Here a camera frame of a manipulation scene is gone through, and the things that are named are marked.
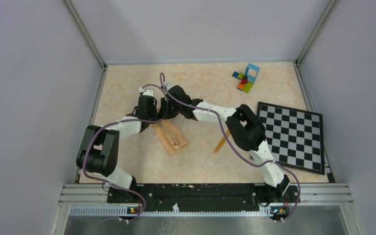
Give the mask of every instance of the green toy block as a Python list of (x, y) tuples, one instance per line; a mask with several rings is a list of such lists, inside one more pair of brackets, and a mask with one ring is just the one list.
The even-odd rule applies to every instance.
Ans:
[(252, 86), (253, 86), (253, 82), (248, 82), (247, 84), (246, 84), (246, 86), (244, 87), (244, 89), (243, 89), (243, 92), (245, 92), (245, 93), (249, 93), (249, 91), (250, 91), (250, 89), (252, 88)]

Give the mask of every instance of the chessboard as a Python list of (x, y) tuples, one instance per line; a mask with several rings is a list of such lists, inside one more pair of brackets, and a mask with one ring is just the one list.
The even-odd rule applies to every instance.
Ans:
[(267, 143), (276, 161), (325, 174), (321, 114), (259, 102), (257, 116), (266, 128)]

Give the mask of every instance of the gray floor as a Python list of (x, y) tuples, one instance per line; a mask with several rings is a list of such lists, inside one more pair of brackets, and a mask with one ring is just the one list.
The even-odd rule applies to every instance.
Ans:
[(65, 235), (348, 234), (339, 207), (301, 206), (292, 216), (284, 224), (263, 217), (144, 217), (130, 225), (111, 220), (96, 227), (106, 217), (71, 216)]

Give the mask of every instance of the wooden table surface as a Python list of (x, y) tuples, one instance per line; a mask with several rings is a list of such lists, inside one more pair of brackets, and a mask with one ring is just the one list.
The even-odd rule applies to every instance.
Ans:
[[(260, 72), (248, 94), (237, 90), (239, 81), (232, 77), (234, 71), (243, 72), (243, 63), (109, 66), (94, 124), (102, 126), (132, 112), (138, 103), (139, 87), (149, 83), (160, 85), (160, 72), (165, 73), (167, 82), (180, 85), (191, 99), (234, 108), (247, 104), (254, 111), (259, 101), (306, 110), (292, 62), (253, 64), (260, 67)], [(155, 90), (158, 101), (162, 96)], [(213, 153), (222, 137), (217, 124), (187, 120), (181, 115), (171, 121), (189, 141), (172, 157), (151, 127), (119, 143), (118, 165), (138, 183), (263, 182), (260, 170), (243, 162), (227, 144)], [(238, 150), (243, 156), (248, 155)], [(303, 183), (328, 182), (326, 175), (290, 170)], [(83, 176), (80, 182), (94, 181)]]

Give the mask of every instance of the white wall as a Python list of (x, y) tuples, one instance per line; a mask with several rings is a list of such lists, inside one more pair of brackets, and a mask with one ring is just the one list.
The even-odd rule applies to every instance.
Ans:
[(48, 234), (100, 68), (61, 0), (0, 0), (0, 234)]
[(376, 1), (340, 1), (302, 68), (334, 173), (376, 234)]
[(295, 60), (329, 0), (73, 0), (107, 64)]

